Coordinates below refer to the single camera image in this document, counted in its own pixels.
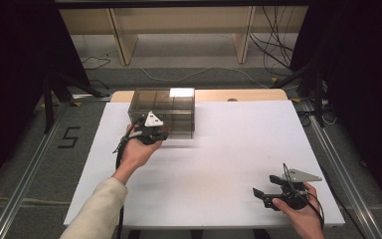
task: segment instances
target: person's right hand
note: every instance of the person's right hand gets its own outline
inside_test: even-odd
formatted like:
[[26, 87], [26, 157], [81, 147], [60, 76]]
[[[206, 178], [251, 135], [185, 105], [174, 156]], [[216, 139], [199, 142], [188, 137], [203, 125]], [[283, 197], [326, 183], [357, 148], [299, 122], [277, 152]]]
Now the person's right hand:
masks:
[[[305, 182], [303, 185], [305, 186], [308, 193], [317, 197], [317, 192], [313, 186], [307, 182]], [[308, 195], [308, 200], [318, 210], [318, 201], [311, 195]], [[294, 210], [290, 208], [284, 201], [278, 198], [273, 200], [273, 204], [289, 218], [293, 229], [299, 236], [304, 239], [324, 238], [319, 218], [311, 207], [306, 205], [300, 210]]]
[[122, 161], [119, 168], [112, 177], [118, 179], [123, 184], [126, 184], [132, 173], [140, 166], [143, 166], [151, 154], [157, 150], [162, 144], [162, 141], [157, 141], [154, 144], [145, 145], [136, 138], [131, 138], [125, 146], [122, 154]]

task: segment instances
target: power cord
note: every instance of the power cord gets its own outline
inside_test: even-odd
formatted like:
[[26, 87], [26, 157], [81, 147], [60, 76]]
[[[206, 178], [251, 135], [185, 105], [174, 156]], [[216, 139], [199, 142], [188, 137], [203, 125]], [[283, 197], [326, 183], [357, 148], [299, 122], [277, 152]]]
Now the power cord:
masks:
[[244, 74], [248, 79], [250, 79], [252, 82], [256, 83], [257, 85], [263, 87], [263, 88], [266, 88], [268, 89], [268, 87], [266, 87], [265, 85], [257, 82], [256, 80], [254, 80], [253, 78], [251, 78], [247, 73], [241, 71], [241, 70], [237, 70], [237, 69], [232, 69], [232, 68], [206, 68], [202, 71], [199, 71], [199, 72], [196, 72], [196, 73], [192, 73], [188, 76], [185, 76], [183, 78], [180, 78], [180, 79], [172, 79], [172, 80], [169, 80], [169, 79], [162, 79], [162, 78], [155, 78], [155, 77], [152, 77], [150, 76], [150, 74], [148, 74], [148, 72], [146, 72], [144, 69], [142, 68], [139, 68], [149, 79], [151, 80], [154, 80], [154, 81], [160, 81], [160, 82], [174, 82], [174, 83], [177, 83], [177, 82], [182, 82], [190, 77], [193, 77], [195, 75], [198, 75], [198, 74], [201, 74], [201, 73], [204, 73], [204, 72], [207, 72], [209, 70], [213, 70], [213, 69], [223, 69], [223, 70], [228, 70], [228, 71], [234, 71], [234, 72], [238, 72], [238, 73], [241, 73], [241, 74]]

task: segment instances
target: beige sleeve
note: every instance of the beige sleeve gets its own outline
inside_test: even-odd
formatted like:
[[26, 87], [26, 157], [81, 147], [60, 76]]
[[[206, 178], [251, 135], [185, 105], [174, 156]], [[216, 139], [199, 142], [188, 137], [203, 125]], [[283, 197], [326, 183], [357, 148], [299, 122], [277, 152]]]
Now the beige sleeve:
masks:
[[102, 181], [61, 238], [111, 238], [127, 189], [110, 177]]

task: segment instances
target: white table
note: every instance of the white table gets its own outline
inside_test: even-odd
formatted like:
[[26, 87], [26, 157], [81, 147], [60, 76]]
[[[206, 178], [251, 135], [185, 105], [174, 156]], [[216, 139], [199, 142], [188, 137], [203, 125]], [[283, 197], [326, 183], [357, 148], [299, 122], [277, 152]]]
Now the white table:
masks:
[[[128, 103], [109, 103], [70, 206], [70, 224], [97, 184], [112, 175]], [[269, 175], [283, 163], [323, 175], [290, 101], [196, 103], [193, 139], [168, 139], [129, 179], [124, 228], [209, 229], [289, 226], [264, 207], [253, 187], [280, 193]], [[344, 220], [326, 182], [313, 182], [325, 226]]]

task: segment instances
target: black curtain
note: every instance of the black curtain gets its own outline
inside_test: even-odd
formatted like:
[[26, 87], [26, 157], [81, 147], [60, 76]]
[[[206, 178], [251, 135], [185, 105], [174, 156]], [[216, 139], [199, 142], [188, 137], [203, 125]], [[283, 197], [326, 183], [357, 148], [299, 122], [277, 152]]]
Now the black curtain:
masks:
[[54, 71], [90, 85], [58, 9], [0, 0], [0, 166]]

